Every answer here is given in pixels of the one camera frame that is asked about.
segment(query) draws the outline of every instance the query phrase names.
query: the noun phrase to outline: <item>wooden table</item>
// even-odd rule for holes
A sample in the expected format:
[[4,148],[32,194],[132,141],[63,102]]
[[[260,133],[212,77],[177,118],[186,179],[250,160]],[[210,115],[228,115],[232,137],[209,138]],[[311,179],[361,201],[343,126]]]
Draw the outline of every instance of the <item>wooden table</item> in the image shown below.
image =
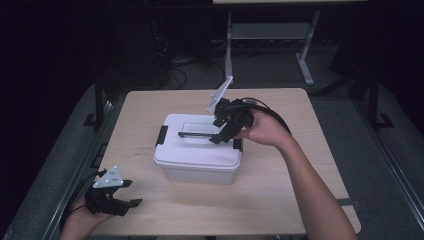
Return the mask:
[[[101,169],[118,165],[133,180],[114,195],[143,198],[125,217],[103,223],[95,235],[274,235],[303,234],[286,165],[273,147],[244,141],[232,185],[168,181],[153,160],[159,129],[171,113],[208,114],[213,90],[143,91],[128,94]],[[328,144],[303,89],[230,89],[225,98],[262,100],[287,122],[312,165],[337,199],[349,198]],[[356,232],[352,206],[343,209]]]

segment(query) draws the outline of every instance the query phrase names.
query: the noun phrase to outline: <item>wire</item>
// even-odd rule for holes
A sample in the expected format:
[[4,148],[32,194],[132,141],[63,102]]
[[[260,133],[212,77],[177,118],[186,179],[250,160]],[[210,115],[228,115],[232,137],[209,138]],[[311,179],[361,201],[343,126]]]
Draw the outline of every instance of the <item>wire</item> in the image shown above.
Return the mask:
[[79,207],[77,207],[77,208],[75,208],[75,209],[73,209],[73,210],[69,211],[69,214],[68,214],[68,215],[71,215],[71,213],[73,213],[73,212],[77,211],[78,209],[81,209],[81,208],[83,208],[83,207],[85,207],[85,206],[86,206],[86,204],[83,204],[82,206],[79,206]]
[[262,105],[264,105],[264,107],[266,107],[266,108],[268,108],[268,109],[271,109],[271,108],[270,108],[270,107],[268,107],[268,105],[266,105],[264,102],[262,102],[261,100],[256,99],[256,98],[252,98],[252,97],[245,97],[245,98],[242,98],[241,100],[253,100],[253,101],[257,101],[257,102],[261,103]]
[[245,103],[243,105],[235,105],[235,106],[228,107],[225,110],[239,109],[239,108],[247,108],[249,110],[255,109],[255,110],[259,110],[263,113],[266,113],[266,114],[270,115],[271,117],[275,118],[275,120],[277,120],[281,124],[281,126],[283,126],[287,130],[287,132],[289,132],[291,134],[290,128],[287,125],[287,123],[284,121],[284,119],[278,113],[274,112],[270,108],[265,108],[265,107],[262,107],[262,106],[258,106],[256,104]]
[[72,206],[72,203],[75,201],[75,199],[77,198],[79,192],[81,192],[81,189],[84,187],[84,185],[87,183],[87,181],[92,178],[95,177],[97,175],[102,175],[104,173],[106,173],[107,171],[104,170],[102,172],[94,172],[91,173],[90,175],[88,175],[86,178],[84,178],[83,180],[81,180],[78,184],[78,186],[75,188],[74,192],[72,193],[71,197],[69,198],[68,202],[66,203],[65,209],[63,210],[62,216],[60,218],[60,222],[59,222],[59,228],[60,231],[62,231],[63,226],[65,225],[66,219],[68,219],[69,215],[71,214],[70,208]]

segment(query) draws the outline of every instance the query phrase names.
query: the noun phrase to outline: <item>person's right hand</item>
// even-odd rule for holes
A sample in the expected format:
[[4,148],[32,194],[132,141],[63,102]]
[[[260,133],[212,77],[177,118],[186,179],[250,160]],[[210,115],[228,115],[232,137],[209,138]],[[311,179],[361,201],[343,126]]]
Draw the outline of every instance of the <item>person's right hand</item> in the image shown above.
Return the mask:
[[268,114],[252,110],[254,121],[250,128],[241,130],[235,138],[247,138],[262,145],[283,148],[285,143],[295,141],[281,124]]

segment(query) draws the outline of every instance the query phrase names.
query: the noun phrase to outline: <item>hand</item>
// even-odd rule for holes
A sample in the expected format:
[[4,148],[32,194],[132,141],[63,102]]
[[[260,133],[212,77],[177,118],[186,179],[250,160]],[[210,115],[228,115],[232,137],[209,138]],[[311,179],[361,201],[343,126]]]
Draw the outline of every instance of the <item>hand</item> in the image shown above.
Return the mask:
[[85,239],[102,222],[113,215],[105,213],[91,213],[85,206],[85,197],[76,200],[71,207],[70,215],[65,222],[60,239]]
[[241,130],[235,138],[247,138],[262,145],[282,147],[286,142],[295,141],[281,124],[268,114],[252,110],[254,121],[250,128]]

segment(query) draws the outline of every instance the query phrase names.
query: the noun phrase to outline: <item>white bracket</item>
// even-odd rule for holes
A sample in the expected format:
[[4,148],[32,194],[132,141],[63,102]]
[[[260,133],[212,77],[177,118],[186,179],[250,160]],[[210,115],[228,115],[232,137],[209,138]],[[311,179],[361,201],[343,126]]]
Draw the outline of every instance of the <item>white bracket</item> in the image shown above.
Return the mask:
[[216,104],[218,104],[219,100],[221,100],[222,96],[224,96],[225,90],[227,90],[228,86],[233,82],[233,76],[227,76],[227,80],[216,90],[213,94],[211,94],[211,103],[207,108],[208,112],[212,112],[215,109]]
[[124,184],[121,174],[118,171],[118,166],[113,166],[94,184],[94,188],[120,187]]

